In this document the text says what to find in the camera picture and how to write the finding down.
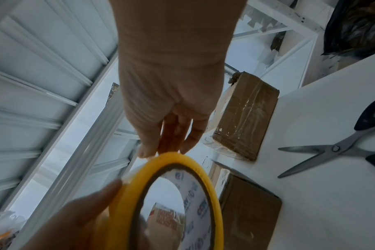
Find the scissors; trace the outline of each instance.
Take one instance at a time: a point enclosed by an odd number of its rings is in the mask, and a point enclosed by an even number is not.
[[[375,131],[375,101],[372,102],[361,114],[354,127],[355,133],[334,145],[313,145],[299,147],[281,147],[278,150],[298,153],[316,153],[315,156],[299,163],[283,172],[278,178],[294,175],[313,168],[323,162],[336,158],[339,155],[364,157],[375,166],[375,152],[354,147],[355,142],[369,133]]]

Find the black plastic bag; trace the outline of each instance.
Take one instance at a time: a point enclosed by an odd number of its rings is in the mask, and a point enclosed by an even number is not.
[[[324,55],[363,59],[375,54],[375,0],[339,0],[323,42]]]

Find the cardboard box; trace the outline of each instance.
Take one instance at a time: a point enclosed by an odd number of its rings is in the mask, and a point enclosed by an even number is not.
[[[225,250],[266,250],[282,202],[270,191],[220,163],[215,190],[222,209]]]
[[[146,222],[154,250],[177,250],[185,229],[185,215],[155,203]]]
[[[279,90],[246,72],[221,96],[202,143],[221,154],[256,160]]]

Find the tape roll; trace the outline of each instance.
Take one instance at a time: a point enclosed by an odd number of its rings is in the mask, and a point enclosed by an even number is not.
[[[123,186],[109,206],[108,250],[136,250],[143,200],[158,178],[171,181],[185,208],[185,231],[179,250],[223,250],[219,200],[203,168],[188,156],[165,153],[123,176]]]

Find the white tabletop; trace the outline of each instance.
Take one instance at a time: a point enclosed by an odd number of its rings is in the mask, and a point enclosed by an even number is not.
[[[277,148],[337,143],[374,100],[375,55],[280,98],[257,161],[233,162],[283,201],[269,250],[375,250],[375,167],[365,159],[277,178],[312,156]],[[375,151],[375,133],[357,146]]]

